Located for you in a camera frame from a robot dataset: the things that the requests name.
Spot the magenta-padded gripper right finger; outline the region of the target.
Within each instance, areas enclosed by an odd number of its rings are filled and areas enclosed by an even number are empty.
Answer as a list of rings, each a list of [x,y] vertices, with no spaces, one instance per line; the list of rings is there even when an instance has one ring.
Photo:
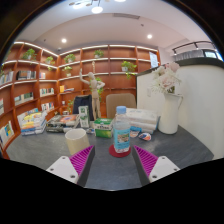
[[[133,146],[132,155],[143,186],[179,171],[166,156],[157,157],[139,146]]]

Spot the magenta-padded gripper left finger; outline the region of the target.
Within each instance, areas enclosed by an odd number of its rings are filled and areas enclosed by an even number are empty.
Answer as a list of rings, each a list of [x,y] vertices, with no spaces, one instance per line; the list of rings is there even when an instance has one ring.
[[[85,186],[94,156],[95,146],[91,145],[70,157],[61,156],[47,171],[79,186]]]

